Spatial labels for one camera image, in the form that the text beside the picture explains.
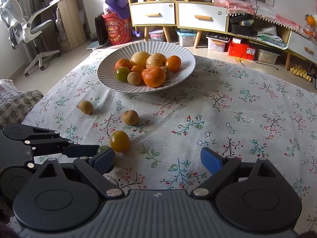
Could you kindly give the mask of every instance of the gray blanket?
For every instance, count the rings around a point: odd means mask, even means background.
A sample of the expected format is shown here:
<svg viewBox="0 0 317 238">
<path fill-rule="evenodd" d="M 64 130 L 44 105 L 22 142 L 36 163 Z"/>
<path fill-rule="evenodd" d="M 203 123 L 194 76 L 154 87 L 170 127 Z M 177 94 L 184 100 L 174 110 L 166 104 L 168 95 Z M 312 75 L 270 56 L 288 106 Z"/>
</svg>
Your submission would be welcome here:
<svg viewBox="0 0 317 238">
<path fill-rule="evenodd" d="M 0 129 L 10 123 L 22 123 L 42 97 L 39 90 L 18 91 L 12 80 L 0 80 Z"/>
</svg>

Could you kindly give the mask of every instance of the office chair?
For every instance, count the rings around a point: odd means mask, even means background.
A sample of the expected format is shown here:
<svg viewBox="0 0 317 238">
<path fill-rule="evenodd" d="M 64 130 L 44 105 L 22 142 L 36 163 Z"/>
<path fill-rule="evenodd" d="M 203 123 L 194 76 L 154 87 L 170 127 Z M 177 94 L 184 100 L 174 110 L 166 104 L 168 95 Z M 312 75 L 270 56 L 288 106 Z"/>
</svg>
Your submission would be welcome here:
<svg viewBox="0 0 317 238">
<path fill-rule="evenodd" d="M 12 49 L 16 49 L 19 45 L 23 43 L 33 42 L 36 50 L 36 57 L 30 63 L 30 65 L 25 69 L 24 75 L 27 77 L 28 70 L 31 69 L 37 62 L 39 62 L 40 70 L 44 70 L 44 65 L 42 59 L 47 56 L 57 54 L 61 56 L 59 50 L 54 50 L 51 52 L 40 52 L 34 39 L 42 34 L 42 31 L 53 24 L 53 20 L 47 20 L 42 24 L 32 28 L 32 22 L 35 17 L 43 12 L 46 8 L 38 10 L 36 13 L 31 15 L 31 17 L 23 16 L 22 9 L 17 0 L 1 0 L 0 6 L 0 17 L 1 21 L 4 23 L 9 31 Z"/>
</svg>

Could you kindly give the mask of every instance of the white fruit bowl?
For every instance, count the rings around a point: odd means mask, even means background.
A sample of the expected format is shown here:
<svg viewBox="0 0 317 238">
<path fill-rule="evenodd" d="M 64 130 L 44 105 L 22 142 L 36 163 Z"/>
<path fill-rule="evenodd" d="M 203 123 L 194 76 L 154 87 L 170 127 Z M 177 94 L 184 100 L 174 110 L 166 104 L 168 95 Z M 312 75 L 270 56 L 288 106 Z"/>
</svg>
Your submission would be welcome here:
<svg viewBox="0 0 317 238">
<path fill-rule="evenodd" d="M 138 51 L 145 51 L 150 55 L 153 53 L 161 53 L 167 58 L 172 55 L 177 55 L 182 60 L 182 64 L 178 71 L 171 73 L 170 78 L 166 80 L 162 86 L 157 88 L 151 88 L 145 84 L 133 86 L 129 83 L 117 80 L 115 71 L 115 63 L 117 60 L 120 58 L 130 59 L 132 55 Z M 142 42 L 125 46 L 108 55 L 99 65 L 97 76 L 101 84 L 114 91 L 122 93 L 150 93 L 161 91 L 181 83 L 194 71 L 195 66 L 196 61 L 194 55 L 184 47 L 167 42 Z"/>
</svg>

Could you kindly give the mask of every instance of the green tomato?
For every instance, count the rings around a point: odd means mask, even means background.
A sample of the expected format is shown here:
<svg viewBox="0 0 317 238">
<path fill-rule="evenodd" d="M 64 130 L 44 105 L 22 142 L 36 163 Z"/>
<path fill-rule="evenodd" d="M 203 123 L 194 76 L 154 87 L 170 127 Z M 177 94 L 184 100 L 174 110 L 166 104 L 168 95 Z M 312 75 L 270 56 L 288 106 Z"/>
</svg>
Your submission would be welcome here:
<svg viewBox="0 0 317 238">
<path fill-rule="evenodd" d="M 97 149 L 97 154 L 102 153 L 102 152 L 106 152 L 109 149 L 111 149 L 111 147 L 109 147 L 109 146 L 101 146 L 100 148 Z"/>
<path fill-rule="evenodd" d="M 130 73 L 130 70 L 127 67 L 120 67 L 117 70 L 116 77 L 121 82 L 128 82 L 127 78 L 129 73 Z"/>
</svg>

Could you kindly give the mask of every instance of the metal screw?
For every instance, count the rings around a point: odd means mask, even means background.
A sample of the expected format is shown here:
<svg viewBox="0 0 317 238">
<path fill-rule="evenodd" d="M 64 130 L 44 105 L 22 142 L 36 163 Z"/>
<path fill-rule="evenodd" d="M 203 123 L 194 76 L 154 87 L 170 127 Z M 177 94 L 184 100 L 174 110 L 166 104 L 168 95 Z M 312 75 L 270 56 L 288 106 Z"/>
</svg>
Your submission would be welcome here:
<svg viewBox="0 0 317 238">
<path fill-rule="evenodd" d="M 194 189 L 193 193 L 196 196 L 206 196 L 208 195 L 209 191 L 205 188 L 197 188 L 197 189 Z"/>
<path fill-rule="evenodd" d="M 120 189 L 109 189 L 106 191 L 106 194 L 109 196 L 109 197 L 119 197 L 121 194 L 122 194 L 122 190 Z"/>
</svg>

